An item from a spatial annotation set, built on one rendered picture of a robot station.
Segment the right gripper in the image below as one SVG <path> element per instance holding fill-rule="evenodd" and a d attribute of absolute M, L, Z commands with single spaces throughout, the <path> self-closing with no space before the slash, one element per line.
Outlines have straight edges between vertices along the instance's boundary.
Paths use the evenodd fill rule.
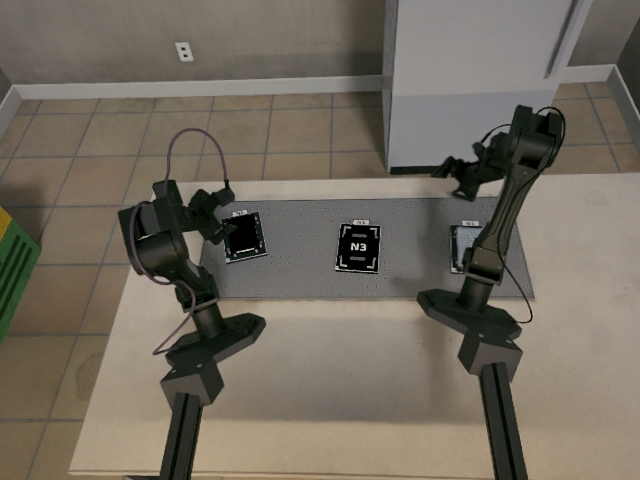
<path fill-rule="evenodd" d="M 432 175 L 432 177 L 436 178 L 448 178 L 449 173 L 455 166 L 456 170 L 453 171 L 452 178 L 455 177 L 461 184 L 459 189 L 453 192 L 453 196 L 462 198 L 469 202 L 476 202 L 482 184 L 486 184 L 481 180 L 478 171 L 480 165 L 484 163 L 482 161 L 487 147 L 485 147 L 483 143 L 480 144 L 483 147 L 483 150 L 479 161 L 473 163 L 471 161 L 466 162 L 463 158 L 456 159 L 454 156 L 450 156 Z M 474 185 L 479 186 L 473 187 Z M 465 195 L 459 194 L 460 192 L 463 192 Z"/>

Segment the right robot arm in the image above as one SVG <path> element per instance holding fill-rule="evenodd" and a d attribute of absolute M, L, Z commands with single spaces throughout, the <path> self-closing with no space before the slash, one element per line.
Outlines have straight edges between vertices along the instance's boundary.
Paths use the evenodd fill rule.
<path fill-rule="evenodd" d="M 478 238 L 475 237 L 472 247 L 464 251 L 461 264 L 466 277 L 459 296 L 426 292 L 425 297 L 433 307 L 515 325 L 516 319 L 506 310 L 487 305 L 494 284 L 501 285 L 505 269 L 498 253 L 498 241 L 501 238 L 500 252 L 506 264 L 512 229 L 529 190 L 541 173 L 523 188 L 518 198 L 517 195 L 556 153 L 561 133 L 560 114 L 549 112 L 544 116 L 533 113 L 533 107 L 518 104 L 509 133 L 501 131 L 492 137 L 478 173 L 485 183 L 504 179 L 502 188 L 485 227 Z"/>

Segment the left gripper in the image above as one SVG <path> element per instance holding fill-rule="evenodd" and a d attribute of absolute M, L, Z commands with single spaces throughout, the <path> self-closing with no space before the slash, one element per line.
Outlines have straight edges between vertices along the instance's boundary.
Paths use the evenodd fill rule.
<path fill-rule="evenodd" d="M 199 189 L 188 204 L 188 208 L 194 214 L 195 218 L 195 226 L 192 231 L 201 229 L 198 231 L 205 241 L 210 240 L 214 246 L 219 245 L 226 236 L 238 228 L 237 226 L 227 224 L 220 230 L 222 224 L 218 222 L 213 214 L 213 211 L 215 211 L 218 206 L 221 206 L 230 199 L 232 199 L 232 197 L 225 188 L 217 193 L 212 192 L 211 195 L 204 189 Z M 233 230 L 231 231 L 231 229 Z M 217 230 L 220 231 L 214 234 Z M 231 232 L 229 233 L 229 231 Z M 227 233 L 229 234 L 227 235 Z"/>

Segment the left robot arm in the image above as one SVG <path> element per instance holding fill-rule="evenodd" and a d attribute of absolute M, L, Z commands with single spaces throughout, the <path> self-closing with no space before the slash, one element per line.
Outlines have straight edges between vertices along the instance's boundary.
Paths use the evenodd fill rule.
<path fill-rule="evenodd" d="M 163 196 L 164 182 L 165 180 L 154 183 L 154 187 L 152 186 L 156 197 L 153 199 L 154 205 L 151 202 L 141 206 L 137 214 L 134 250 L 131 244 L 131 218 L 137 207 L 132 206 L 118 211 L 118 217 L 130 262 L 138 275 L 145 274 L 143 269 L 149 271 L 154 277 L 164 277 L 169 281 L 182 280 L 195 293 L 195 309 L 191 316 L 198 332 L 182 335 L 171 346 L 172 352 L 250 333 L 258 322 L 256 317 L 228 324 L 224 322 L 217 305 L 220 295 L 213 275 L 209 274 L 204 266 L 197 266 L 189 259 L 189 249 L 183 233 L 193 230 L 194 215 L 186 206 L 183 206 L 175 180 L 168 180 L 167 192 Z M 160 227 L 158 221 L 160 221 Z M 142 236 L 146 237 L 142 238 Z"/>

